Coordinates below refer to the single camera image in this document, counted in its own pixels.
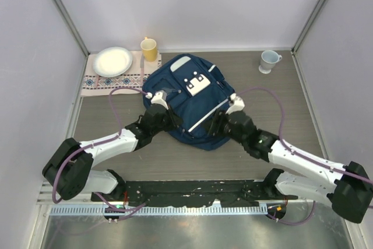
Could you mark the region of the navy blue student backpack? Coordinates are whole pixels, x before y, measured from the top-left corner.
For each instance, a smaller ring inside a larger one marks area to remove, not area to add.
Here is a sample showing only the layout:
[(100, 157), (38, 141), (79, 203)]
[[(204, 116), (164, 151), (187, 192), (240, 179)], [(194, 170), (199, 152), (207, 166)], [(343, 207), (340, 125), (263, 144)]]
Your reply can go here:
[(215, 64), (192, 54), (177, 55), (153, 72), (142, 90), (167, 93), (167, 104), (183, 120), (181, 126), (169, 134), (181, 143), (211, 151), (230, 140), (209, 135), (203, 127), (217, 110), (229, 108), (228, 97), (235, 93)]

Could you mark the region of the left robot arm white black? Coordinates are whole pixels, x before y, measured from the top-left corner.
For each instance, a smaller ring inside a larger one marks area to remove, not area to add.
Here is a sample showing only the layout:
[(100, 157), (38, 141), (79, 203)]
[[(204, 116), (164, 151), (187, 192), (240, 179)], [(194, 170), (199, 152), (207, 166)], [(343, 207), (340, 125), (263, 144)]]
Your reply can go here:
[(182, 118), (171, 108), (152, 104), (138, 120), (119, 132), (93, 141), (64, 140), (42, 170), (52, 185), (52, 200), (70, 200), (78, 194), (94, 193), (117, 202), (124, 197), (125, 181), (114, 171), (96, 171), (94, 166), (122, 153), (148, 145), (161, 131), (172, 131)]

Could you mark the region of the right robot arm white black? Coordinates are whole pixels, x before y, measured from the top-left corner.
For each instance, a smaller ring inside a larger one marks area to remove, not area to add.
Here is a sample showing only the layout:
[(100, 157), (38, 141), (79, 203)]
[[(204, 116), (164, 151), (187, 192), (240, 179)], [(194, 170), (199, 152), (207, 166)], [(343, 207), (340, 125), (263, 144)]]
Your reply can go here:
[(332, 162), (305, 152), (279, 136), (257, 128), (243, 111), (216, 110), (201, 126), (209, 135), (228, 137), (256, 159), (296, 171), (269, 173), (263, 185), (269, 199), (282, 194), (322, 203), (352, 223), (361, 223), (372, 201), (372, 180), (359, 163)]

